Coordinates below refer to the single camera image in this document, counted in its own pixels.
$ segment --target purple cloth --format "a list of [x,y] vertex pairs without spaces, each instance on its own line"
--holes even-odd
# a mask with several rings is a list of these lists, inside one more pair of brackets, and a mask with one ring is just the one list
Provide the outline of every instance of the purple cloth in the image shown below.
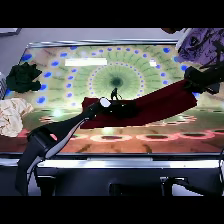
[[178,62],[191,61],[196,64],[216,64],[217,53],[213,42],[224,46],[224,28],[193,28],[178,50]]

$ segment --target maroon towel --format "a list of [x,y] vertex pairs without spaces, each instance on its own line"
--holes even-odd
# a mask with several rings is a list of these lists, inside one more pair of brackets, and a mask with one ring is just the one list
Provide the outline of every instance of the maroon towel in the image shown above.
[[[141,126],[151,122],[163,120],[182,113],[197,106],[194,95],[183,89],[186,80],[181,80],[153,93],[135,99],[140,113],[134,118],[118,119],[113,115],[99,114],[93,120],[85,122],[81,129],[103,127]],[[83,109],[97,102],[97,98],[85,97],[82,102]],[[130,100],[121,100],[123,104]]]

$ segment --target robotic arm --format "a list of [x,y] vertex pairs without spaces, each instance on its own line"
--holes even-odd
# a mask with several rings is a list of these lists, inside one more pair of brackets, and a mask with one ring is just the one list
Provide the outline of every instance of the robotic arm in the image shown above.
[[36,165],[60,152],[80,125],[93,119],[96,114],[102,112],[110,104],[109,100],[101,98],[78,116],[46,124],[34,129],[29,134],[27,148],[18,162],[16,174],[16,189],[21,195],[28,195],[29,180]]

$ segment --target white circular joint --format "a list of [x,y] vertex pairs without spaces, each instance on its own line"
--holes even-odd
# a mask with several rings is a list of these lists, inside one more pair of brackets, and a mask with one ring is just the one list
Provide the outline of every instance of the white circular joint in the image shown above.
[[105,98],[105,97],[102,97],[100,99],[100,104],[103,106],[103,107],[109,107],[111,105],[110,101]]

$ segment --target black cable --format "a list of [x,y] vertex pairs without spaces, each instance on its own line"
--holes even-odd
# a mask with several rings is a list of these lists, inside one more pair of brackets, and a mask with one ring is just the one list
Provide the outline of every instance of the black cable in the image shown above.
[[221,167],[221,161],[223,160],[223,152],[224,152],[224,148],[222,148],[220,154],[219,154],[219,174],[220,174],[220,181],[221,181],[221,185],[222,185],[222,192],[224,191],[224,178],[223,178],[223,173],[222,173],[222,167]]

